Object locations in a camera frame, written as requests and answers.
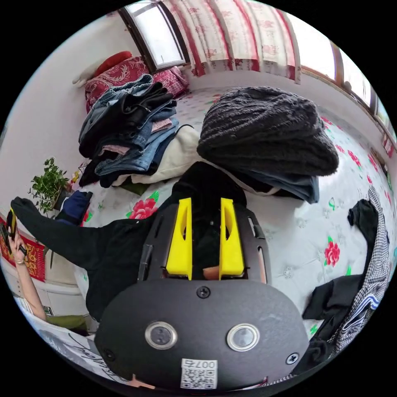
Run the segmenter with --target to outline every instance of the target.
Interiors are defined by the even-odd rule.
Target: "red banner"
[[[0,222],[6,225],[3,218],[0,218]],[[25,244],[28,254],[26,256],[26,267],[29,269],[29,274],[36,280],[45,282],[45,258],[43,256],[44,246],[34,240],[27,238],[21,233],[21,238]],[[8,248],[5,245],[5,241],[0,236],[1,254],[11,265],[15,267],[14,257],[8,252]]]

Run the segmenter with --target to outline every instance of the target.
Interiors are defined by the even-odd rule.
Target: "plaid shirt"
[[[336,333],[328,340],[328,342],[335,345],[330,357],[343,350],[363,329],[373,311],[378,307],[388,286],[390,265],[385,217],[380,206],[378,193],[372,185],[369,188],[368,196],[378,212],[379,220],[375,244],[363,286],[354,297],[349,314],[345,317]],[[288,375],[276,382],[263,386],[270,386],[293,377],[293,375]]]

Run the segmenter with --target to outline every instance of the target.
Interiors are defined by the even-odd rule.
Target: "red floral curtain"
[[[191,72],[267,72],[300,81],[292,29],[281,11],[252,0],[164,0],[187,44]]]

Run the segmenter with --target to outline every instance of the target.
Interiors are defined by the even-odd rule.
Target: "white stuffed toy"
[[[106,61],[106,58],[102,58],[99,61],[96,61],[92,65],[88,66],[88,68],[84,69],[80,76],[75,77],[72,81],[73,84],[77,84],[77,87],[82,87],[88,80],[91,80],[94,76],[96,70]]]

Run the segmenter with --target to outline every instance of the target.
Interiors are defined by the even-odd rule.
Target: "floral bedsheet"
[[[221,94],[219,89],[206,89],[181,98],[177,105],[180,123],[200,130],[205,112]],[[370,184],[379,194],[385,215],[391,260],[397,247],[395,196],[371,155],[368,142],[338,116],[319,110],[340,156],[338,171],[319,179],[319,203],[310,205],[293,198],[259,197],[246,192],[248,208],[256,214],[268,241],[271,284],[286,294],[301,313],[316,286],[363,272],[366,241],[356,227],[350,226],[347,214],[359,199],[367,198]],[[83,226],[100,227],[116,219],[146,218],[171,194],[176,181],[153,184],[142,196],[121,188],[90,185],[86,190],[93,192],[93,197]],[[84,294],[88,280],[79,268],[76,279]],[[320,324],[321,321],[305,321],[309,338]]]

